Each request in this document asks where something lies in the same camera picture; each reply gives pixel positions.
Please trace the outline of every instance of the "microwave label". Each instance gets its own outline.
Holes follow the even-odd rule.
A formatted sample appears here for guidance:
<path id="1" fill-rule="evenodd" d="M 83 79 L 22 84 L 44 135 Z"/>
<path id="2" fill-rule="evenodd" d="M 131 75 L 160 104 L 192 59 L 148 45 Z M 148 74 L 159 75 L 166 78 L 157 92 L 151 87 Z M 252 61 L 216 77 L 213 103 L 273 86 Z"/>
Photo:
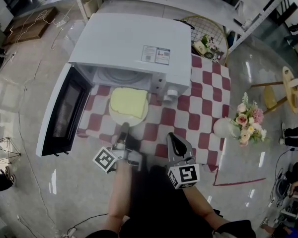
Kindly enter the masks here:
<path id="1" fill-rule="evenodd" d="M 144 46 L 141 61 L 169 65 L 169 60 L 170 50 L 152 46 Z"/>

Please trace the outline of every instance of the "flower vase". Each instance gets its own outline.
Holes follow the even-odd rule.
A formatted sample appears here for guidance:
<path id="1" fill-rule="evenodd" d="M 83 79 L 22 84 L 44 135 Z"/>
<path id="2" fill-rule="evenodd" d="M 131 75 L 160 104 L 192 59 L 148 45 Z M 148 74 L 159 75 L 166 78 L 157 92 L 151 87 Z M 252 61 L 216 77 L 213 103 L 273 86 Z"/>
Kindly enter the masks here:
<path id="1" fill-rule="evenodd" d="M 232 134 L 239 136 L 240 130 L 226 118 L 218 119 L 213 125 L 214 134 L 220 138 L 231 137 Z"/>

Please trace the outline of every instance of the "checkered tablecloth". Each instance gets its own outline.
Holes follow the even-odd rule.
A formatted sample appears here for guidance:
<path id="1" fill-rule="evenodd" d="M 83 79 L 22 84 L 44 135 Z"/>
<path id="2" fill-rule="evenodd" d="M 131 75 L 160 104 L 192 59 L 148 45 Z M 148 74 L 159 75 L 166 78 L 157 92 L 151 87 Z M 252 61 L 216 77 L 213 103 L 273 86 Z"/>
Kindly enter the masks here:
<path id="1" fill-rule="evenodd" d="M 130 134 L 141 141 L 141 152 L 167 158 L 166 136 L 174 132 L 192 144 L 197 163 L 215 166 L 224 139 L 214 135 L 213 124 L 228 116 L 228 68 L 192 55 L 191 82 L 192 87 L 172 104 L 160 103 L 155 94 L 148 94 L 147 117 L 131 127 Z M 93 136 L 114 143 L 120 125 L 109 115 L 113 90 L 113 87 L 102 85 L 93 88 L 79 124 L 78 136 Z"/>

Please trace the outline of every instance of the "microwave door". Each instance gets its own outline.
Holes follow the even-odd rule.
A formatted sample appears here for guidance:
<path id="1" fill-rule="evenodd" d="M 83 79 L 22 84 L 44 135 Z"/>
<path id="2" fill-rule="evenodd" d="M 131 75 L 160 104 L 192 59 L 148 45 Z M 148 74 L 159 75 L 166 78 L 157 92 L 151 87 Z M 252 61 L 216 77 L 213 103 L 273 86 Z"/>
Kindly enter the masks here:
<path id="1" fill-rule="evenodd" d="M 45 110 L 36 155 L 68 154 L 91 88 L 74 66 L 65 64 Z"/>

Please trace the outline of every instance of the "wooden stool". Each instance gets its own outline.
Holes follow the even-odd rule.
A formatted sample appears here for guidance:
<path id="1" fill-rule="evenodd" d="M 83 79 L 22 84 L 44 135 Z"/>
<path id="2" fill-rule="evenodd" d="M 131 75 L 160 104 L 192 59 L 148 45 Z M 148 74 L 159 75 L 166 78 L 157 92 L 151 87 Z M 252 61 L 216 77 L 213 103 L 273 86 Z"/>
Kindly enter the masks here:
<path id="1" fill-rule="evenodd" d="M 298 113 L 298 87 L 289 87 L 288 83 L 294 79 L 293 73 L 287 68 L 283 68 L 283 81 L 280 82 L 273 82 L 273 83 L 264 83 L 264 84 L 257 84 L 252 85 L 251 87 L 259 87 L 259 86 L 265 86 L 264 90 L 264 99 L 265 104 L 267 106 L 267 110 L 264 112 L 264 114 L 267 114 L 271 111 L 275 111 L 279 106 L 281 106 L 283 103 L 288 101 L 292 111 L 297 114 Z M 286 96 L 276 101 L 275 93 L 271 85 L 284 85 Z"/>

